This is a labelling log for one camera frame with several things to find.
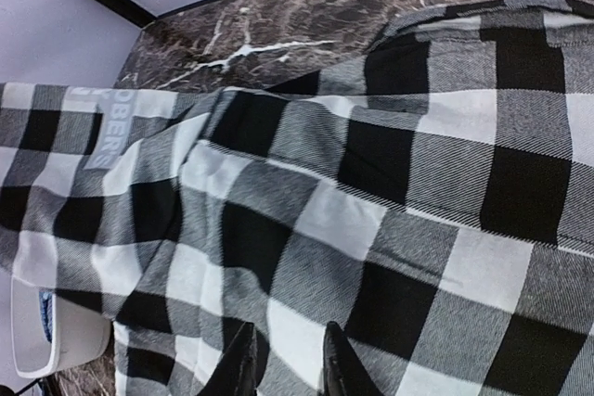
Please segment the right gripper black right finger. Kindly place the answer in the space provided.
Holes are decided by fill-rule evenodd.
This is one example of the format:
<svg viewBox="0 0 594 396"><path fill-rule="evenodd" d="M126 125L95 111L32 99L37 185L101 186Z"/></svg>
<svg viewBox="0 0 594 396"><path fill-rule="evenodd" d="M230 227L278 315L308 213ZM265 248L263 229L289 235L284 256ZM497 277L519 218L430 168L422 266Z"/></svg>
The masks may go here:
<svg viewBox="0 0 594 396"><path fill-rule="evenodd" d="M340 326L329 322L323 341L323 385L329 396L381 396Z"/></svg>

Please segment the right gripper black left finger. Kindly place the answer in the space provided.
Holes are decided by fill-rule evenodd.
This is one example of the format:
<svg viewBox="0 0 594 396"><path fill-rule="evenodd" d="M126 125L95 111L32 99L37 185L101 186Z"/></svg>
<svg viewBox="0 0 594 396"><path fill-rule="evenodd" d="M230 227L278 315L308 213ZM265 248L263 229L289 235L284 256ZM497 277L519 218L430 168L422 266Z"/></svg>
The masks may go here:
<svg viewBox="0 0 594 396"><path fill-rule="evenodd" d="M257 337L243 323L198 396L253 396L256 391Z"/></svg>

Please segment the black white checked shirt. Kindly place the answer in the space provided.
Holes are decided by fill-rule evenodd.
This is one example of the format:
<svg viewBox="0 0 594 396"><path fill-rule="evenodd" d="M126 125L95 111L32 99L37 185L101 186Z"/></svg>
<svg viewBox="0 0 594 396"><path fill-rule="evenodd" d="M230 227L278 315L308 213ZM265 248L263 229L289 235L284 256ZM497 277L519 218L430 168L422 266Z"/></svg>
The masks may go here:
<svg viewBox="0 0 594 396"><path fill-rule="evenodd" d="M255 395L325 395L329 322L382 395L589 395L593 6L434 6L265 90L5 83L1 264L113 323L120 395L243 323Z"/></svg>

